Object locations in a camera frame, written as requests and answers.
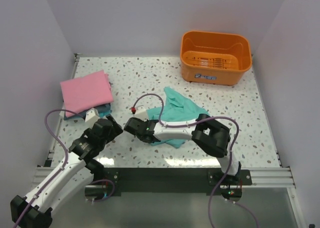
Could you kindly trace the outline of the mint green t-shirt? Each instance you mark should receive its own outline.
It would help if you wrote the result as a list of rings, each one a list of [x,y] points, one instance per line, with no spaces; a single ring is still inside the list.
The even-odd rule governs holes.
[[[209,113],[202,107],[199,107],[192,100],[181,95],[170,87],[165,87],[164,92],[166,95],[164,109],[161,115],[161,120],[168,122],[189,121],[199,117],[199,114]],[[161,106],[150,108],[147,110],[148,117],[151,120],[158,120]],[[186,140],[183,139],[168,139],[160,142],[151,143],[151,146],[158,146],[161,144],[168,144],[176,149],[180,148]]]

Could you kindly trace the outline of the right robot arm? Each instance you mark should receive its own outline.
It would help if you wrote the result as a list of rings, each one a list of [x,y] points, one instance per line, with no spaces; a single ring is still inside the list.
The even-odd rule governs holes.
[[[241,163],[233,155],[240,128],[229,117],[202,113],[197,119],[172,122],[131,117],[124,130],[148,144],[167,140],[193,141],[207,155],[217,158],[227,184],[233,185],[241,178]]]

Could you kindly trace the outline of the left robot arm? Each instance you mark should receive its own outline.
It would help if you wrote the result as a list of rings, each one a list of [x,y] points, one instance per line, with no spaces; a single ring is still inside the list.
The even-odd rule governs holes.
[[[53,214],[73,193],[89,184],[104,182],[104,166],[95,158],[123,132],[111,115],[99,118],[74,140],[61,164],[25,196],[10,202],[14,227],[48,228]]]

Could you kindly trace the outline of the folded turquoise t-shirt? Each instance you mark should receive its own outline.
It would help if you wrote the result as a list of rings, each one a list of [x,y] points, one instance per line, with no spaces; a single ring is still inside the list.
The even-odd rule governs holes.
[[[110,115],[111,113],[112,113],[112,110],[108,110],[108,111],[104,111],[104,112],[99,112],[98,115],[100,118],[103,118],[103,117]],[[85,117],[85,116],[86,116],[86,113],[84,113],[82,116],[74,115],[74,116],[69,117],[68,119],[78,121],[78,120],[83,119],[83,117]]]

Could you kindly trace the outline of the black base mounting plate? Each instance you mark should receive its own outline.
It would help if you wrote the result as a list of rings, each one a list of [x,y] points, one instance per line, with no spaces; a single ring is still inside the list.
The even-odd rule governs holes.
[[[115,184],[113,196],[122,193],[203,193],[209,195],[222,178],[220,168],[105,168],[102,179],[85,187],[86,198],[103,198]]]

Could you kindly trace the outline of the orange plastic basket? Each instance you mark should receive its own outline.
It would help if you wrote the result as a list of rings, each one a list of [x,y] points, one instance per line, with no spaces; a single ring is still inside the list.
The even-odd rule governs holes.
[[[180,61],[187,82],[234,86],[252,67],[251,47],[239,34],[188,31],[181,39]]]

